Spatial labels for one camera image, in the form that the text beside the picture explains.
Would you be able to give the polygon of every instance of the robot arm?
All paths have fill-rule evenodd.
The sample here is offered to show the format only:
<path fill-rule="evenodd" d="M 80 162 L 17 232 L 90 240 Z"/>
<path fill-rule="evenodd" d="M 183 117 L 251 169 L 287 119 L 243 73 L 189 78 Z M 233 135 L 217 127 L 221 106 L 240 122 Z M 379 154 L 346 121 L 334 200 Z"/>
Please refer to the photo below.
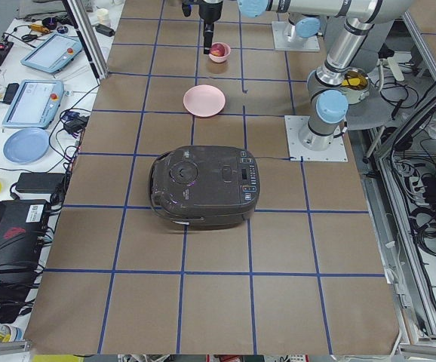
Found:
<path fill-rule="evenodd" d="M 333 43 L 324 64 L 311 73 L 307 89 L 312 115 L 299 132 L 307 148 L 322 151 L 347 111 L 348 103 L 337 89 L 375 23 L 385 23 L 402 15 L 413 0 L 238 0 L 240 12 L 258 17 L 265 11 L 346 17 L 344 28 Z"/>
<path fill-rule="evenodd" d="M 199 15 L 203 19 L 203 54 L 209 54 L 213 44 L 213 31 L 215 21 L 221 18 L 223 0 L 183 0 L 183 14 L 188 17 L 191 14 L 191 5 L 199 5 Z"/>

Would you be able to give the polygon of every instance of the blue tape grid line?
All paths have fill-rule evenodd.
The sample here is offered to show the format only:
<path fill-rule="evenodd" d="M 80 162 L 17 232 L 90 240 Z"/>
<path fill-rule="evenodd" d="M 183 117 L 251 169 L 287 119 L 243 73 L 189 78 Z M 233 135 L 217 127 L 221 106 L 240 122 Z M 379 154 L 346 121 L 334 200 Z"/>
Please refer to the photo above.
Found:
<path fill-rule="evenodd" d="M 131 77 L 146 77 L 146 74 L 140 74 L 140 73 L 130 73 L 130 72 L 109 72 L 109 74 L 118 74 L 118 75 L 129 75 Z M 192 76 L 192 75 L 168 75 L 168 74 L 154 74 L 154 75 L 150 75 L 153 78 L 180 78 L 180 79 L 210 79 L 210 77 L 206 77 L 206 76 L 200 76 L 200 75 L 196 75 L 196 76 Z M 234 77 L 213 77 L 213 79 L 218 79 L 218 80 L 222 80 L 222 81 L 270 81 L 270 82 L 287 82 L 287 83 L 306 83 L 306 80 L 302 80 L 302 79 L 276 79 L 276 78 L 245 78 L 245 77 L 241 77 L 241 78 L 234 78 Z M 130 110 L 130 111 L 125 111 L 125 110 L 115 110 L 114 112 L 142 112 L 142 111 L 138 111 L 138 110 Z"/>
<path fill-rule="evenodd" d="M 92 204 L 64 204 L 64 207 L 68 208 L 96 208 L 96 209 L 135 209 L 135 210 L 151 210 L 150 206 L 132 206 L 127 205 L 92 205 Z M 256 213 L 341 213 L 341 214 L 357 214 L 357 215 L 368 215 L 368 211 L 362 210 L 280 210 L 280 209 L 256 209 Z"/>
<path fill-rule="evenodd" d="M 151 72 L 152 72 L 152 66 L 154 64 L 154 59 L 155 59 L 155 54 L 156 54 L 156 44 L 158 43 L 158 34 L 159 34 L 159 29 L 161 27 L 161 15 L 163 14 L 163 9 L 164 9 L 164 0 L 161 1 L 160 20 L 158 21 L 158 28 L 156 30 L 155 46 L 154 46 L 154 48 L 152 50 L 152 59 L 151 59 L 151 64 L 149 66 L 149 74 L 148 74 L 148 79 L 147 79 L 147 82 L 146 82 L 146 91 L 145 91 L 145 95 L 144 95 L 144 99 L 143 99 L 143 107 L 142 107 L 142 109 L 146 108 L 146 100 L 147 100 L 147 97 L 148 97 L 149 83 L 151 81 Z M 98 354 L 102 353 L 104 336 L 106 335 L 107 316 L 108 316 L 108 313 L 109 313 L 109 305 L 110 305 L 111 297 L 112 297 L 112 287 L 113 287 L 113 284 L 114 284 L 115 270 L 116 270 L 116 266 L 117 266 L 117 262 L 118 262 L 119 248 L 121 246 L 121 238 L 122 238 L 122 232 L 123 232 L 123 229 L 124 229 L 124 221 L 126 219 L 127 203 L 129 201 L 130 188 L 131 188 L 132 182 L 133 182 L 134 167 L 136 165 L 136 158 L 137 158 L 136 157 L 136 153 L 137 153 L 137 148 L 138 148 L 139 141 L 140 141 L 141 128 L 143 126 L 143 117 L 144 117 L 144 113 L 141 112 L 140 125 L 139 125 L 139 129 L 137 131 L 136 142 L 134 144 L 134 156 L 133 156 L 133 161 L 132 161 L 131 168 L 130 168 L 129 180 L 127 182 L 126 198 L 125 198 L 125 201 L 124 201 L 124 209 L 123 209 L 122 218 L 121 218 L 121 225 L 119 227 L 118 241 L 116 243 L 115 254 L 114 254 L 114 261 L 112 263 L 111 280 L 109 282 L 109 290 L 108 290 L 108 295 L 107 295 L 107 299 L 106 299 L 106 308 L 104 310 L 104 317 L 103 317 L 103 324 L 102 324 L 102 327 L 101 327 L 99 346 L 97 348 L 97 353 Z"/>
<path fill-rule="evenodd" d="M 255 296 L 253 294 L 253 259 L 252 259 L 250 220 L 247 220 L 247 237 L 248 237 L 248 268 L 250 269 L 251 336 L 252 336 L 252 342 L 253 342 L 253 354 L 257 354 L 256 324 L 255 324 Z"/>
<path fill-rule="evenodd" d="M 317 272 L 318 293 L 319 293 L 320 300 L 321 300 L 322 318 L 324 319 L 324 329 L 325 329 L 325 335 L 327 338 L 327 347 L 329 348 L 329 354 L 332 355 L 333 354 L 332 341 L 330 340 L 329 324 L 327 322 L 327 312 L 325 310 L 324 291 L 322 289 L 320 268 L 318 265 L 317 247 L 315 245 L 315 236 L 314 236 L 314 229 L 313 229 L 313 224 L 312 224 L 312 213 L 310 212 L 309 192 L 307 190 L 306 170 L 305 170 L 305 167 L 303 165 L 303 159 L 300 161 L 300 170 L 302 171 L 303 189 L 304 189 L 305 196 L 306 196 L 307 217 L 309 219 L 310 238 L 312 240 L 312 250 L 314 253 L 315 271 Z"/>
<path fill-rule="evenodd" d="M 132 270 L 132 269 L 75 269 L 46 268 L 49 273 L 89 273 L 89 274 L 143 274 L 143 275 L 234 275 L 253 277 L 308 277 L 308 278 L 384 278 L 381 273 L 287 273 L 273 271 L 193 271 L 193 270 Z"/>
<path fill-rule="evenodd" d="M 180 300 L 178 302 L 178 327 L 176 338 L 176 354 L 181 351 L 181 320 L 183 318 L 183 288 L 185 283 L 185 264 L 186 264 L 186 242 L 188 238 L 188 226 L 184 228 L 183 235 L 183 254 L 181 256 L 181 270 L 180 270 Z"/>

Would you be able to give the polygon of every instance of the table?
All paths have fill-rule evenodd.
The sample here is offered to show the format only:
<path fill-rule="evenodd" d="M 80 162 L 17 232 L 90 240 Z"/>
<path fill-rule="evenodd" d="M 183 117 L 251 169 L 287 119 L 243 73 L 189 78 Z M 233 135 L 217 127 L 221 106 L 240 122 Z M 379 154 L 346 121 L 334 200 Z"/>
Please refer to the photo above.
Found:
<path fill-rule="evenodd" d="M 348 163 L 284 160 L 283 116 L 309 113 L 324 52 L 275 51 L 271 14 L 225 2 L 215 39 L 233 50 L 215 64 L 197 16 L 126 1 L 25 337 L 39 353 L 388 354 L 398 322 L 347 138 Z M 220 115 L 183 108 L 197 84 L 225 93 Z M 150 165 L 188 144 L 259 158 L 250 221 L 203 230 L 153 214 Z"/>
<path fill-rule="evenodd" d="M 111 18 L 112 26 L 116 27 L 120 18 L 120 13 L 124 5 L 116 5 L 109 9 L 109 15 Z M 91 23 L 97 23 L 97 17 L 94 13 L 90 14 Z M 13 32 L 14 28 L 24 23 L 22 20 L 14 20 L 7 29 L 7 32 Z M 26 27 L 18 27 L 16 32 L 13 34 L 17 37 L 28 33 L 29 30 Z M 75 30 L 69 26 L 69 36 L 75 36 Z M 97 40 L 103 50 L 105 57 L 109 56 L 109 49 L 112 44 L 113 38 L 106 37 L 104 35 L 96 33 Z M 75 105 L 75 103 L 82 98 L 87 92 L 91 91 L 87 96 L 85 96 L 77 105 L 77 107 L 82 109 L 92 109 L 97 94 L 97 89 L 93 89 L 98 86 L 98 82 L 95 79 L 91 68 L 87 62 L 84 52 L 79 54 L 73 62 L 71 62 L 63 71 L 57 73 L 56 75 L 49 75 L 47 73 L 39 72 L 34 69 L 22 66 L 20 60 L 27 55 L 32 49 L 27 44 L 16 40 L 15 38 L 9 38 L 9 40 L 14 41 L 14 46 L 11 49 L 8 57 L 0 66 L 0 94 L 5 92 L 5 86 L 11 82 L 20 83 L 23 79 L 32 80 L 51 80 L 60 79 L 64 83 L 66 90 L 66 95 L 62 98 L 60 104 L 60 111 L 68 109 Z M 0 192 L 0 200 L 10 200 L 10 187 L 15 183 L 22 172 L 22 169 L 32 171 L 32 172 L 45 172 L 51 167 L 56 166 L 52 172 L 63 172 L 63 159 L 56 152 L 51 149 L 44 155 L 43 158 L 32 162 L 31 164 L 14 164 L 8 161 L 3 155 L 3 145 L 8 137 L 18 129 L 2 128 L 2 120 L 8 110 L 9 105 L 0 104 L 0 183 L 2 184 L 2 191 Z M 88 115 L 89 112 L 80 111 L 83 115 Z M 50 135 L 51 145 L 56 149 L 59 149 L 59 144 L 55 138 L 57 131 L 62 129 L 62 124 L 58 123 L 57 120 L 49 125 L 47 132 Z M 67 146 L 73 146 L 76 144 L 76 139 L 66 132 L 58 133 L 58 140 L 63 148 Z M 49 195 L 22 195 L 22 199 L 29 198 L 47 198 Z M 55 228 L 57 222 L 57 216 L 51 216 L 49 221 L 49 226 Z M 48 257 L 48 248 L 44 248 L 41 253 L 40 263 L 45 264 Z M 35 298 L 36 291 L 31 290 L 27 300 Z M 16 327 L 20 327 L 25 330 L 29 321 L 29 315 L 24 317 L 18 317 L 14 322 Z"/>

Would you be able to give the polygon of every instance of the small bowl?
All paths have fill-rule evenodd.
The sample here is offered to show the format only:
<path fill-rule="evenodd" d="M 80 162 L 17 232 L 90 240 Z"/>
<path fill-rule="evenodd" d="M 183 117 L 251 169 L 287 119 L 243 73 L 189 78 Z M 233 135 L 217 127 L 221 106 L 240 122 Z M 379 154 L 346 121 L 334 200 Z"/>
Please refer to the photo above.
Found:
<path fill-rule="evenodd" d="M 208 55 L 210 56 L 210 59 L 212 61 L 214 61 L 215 63 L 223 63 L 230 56 L 232 49 L 230 48 L 230 46 L 228 44 L 222 43 L 222 42 L 213 43 L 211 46 L 213 46 L 215 44 L 221 44 L 223 47 L 225 47 L 225 55 L 223 55 L 222 57 L 217 57 L 216 55 L 213 55 L 212 53 L 209 53 Z"/>

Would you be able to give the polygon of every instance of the metal mounting plate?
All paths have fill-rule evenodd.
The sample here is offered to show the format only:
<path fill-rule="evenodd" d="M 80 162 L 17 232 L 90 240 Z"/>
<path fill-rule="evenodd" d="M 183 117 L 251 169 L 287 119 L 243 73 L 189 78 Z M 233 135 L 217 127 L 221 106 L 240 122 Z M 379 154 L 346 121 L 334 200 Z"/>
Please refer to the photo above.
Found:
<path fill-rule="evenodd" d="M 316 36 L 308 39 L 295 38 L 293 41 L 288 41 L 284 35 L 288 23 L 284 21 L 272 21 L 273 41 L 275 50 L 277 51 L 307 51 L 318 52 L 320 45 Z"/>
<path fill-rule="evenodd" d="M 323 162 L 347 162 L 347 153 L 345 152 L 344 141 L 342 137 L 333 139 L 328 149 L 324 151 L 312 151 L 307 149 L 299 141 L 300 128 L 309 121 L 308 116 L 303 115 L 286 115 L 285 127 L 287 128 L 288 153 L 294 157 L 292 161 L 323 161 Z M 339 134 L 340 129 L 337 127 L 334 134 Z"/>

